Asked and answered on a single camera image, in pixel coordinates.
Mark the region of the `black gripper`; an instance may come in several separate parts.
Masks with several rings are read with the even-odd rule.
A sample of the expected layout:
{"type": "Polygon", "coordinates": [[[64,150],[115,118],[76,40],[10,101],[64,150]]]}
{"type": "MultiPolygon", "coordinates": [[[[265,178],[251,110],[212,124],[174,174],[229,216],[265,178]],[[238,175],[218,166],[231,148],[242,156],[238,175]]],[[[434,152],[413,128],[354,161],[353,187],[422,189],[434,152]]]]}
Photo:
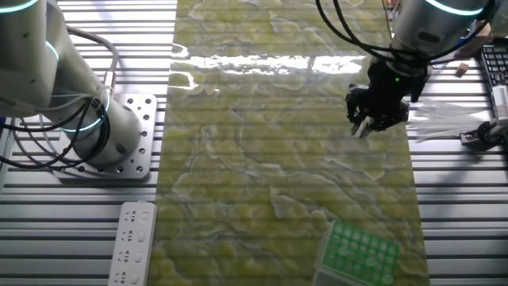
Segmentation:
{"type": "Polygon", "coordinates": [[[409,95],[411,102],[417,102],[429,78],[428,68],[399,70],[397,65],[373,58],[368,68],[369,86],[351,83],[345,96],[347,118],[352,123],[351,135],[360,131],[360,138],[372,132],[381,132],[409,117],[409,105],[401,102],[409,95]],[[374,113],[373,108],[394,108],[387,113],[374,113]]]}

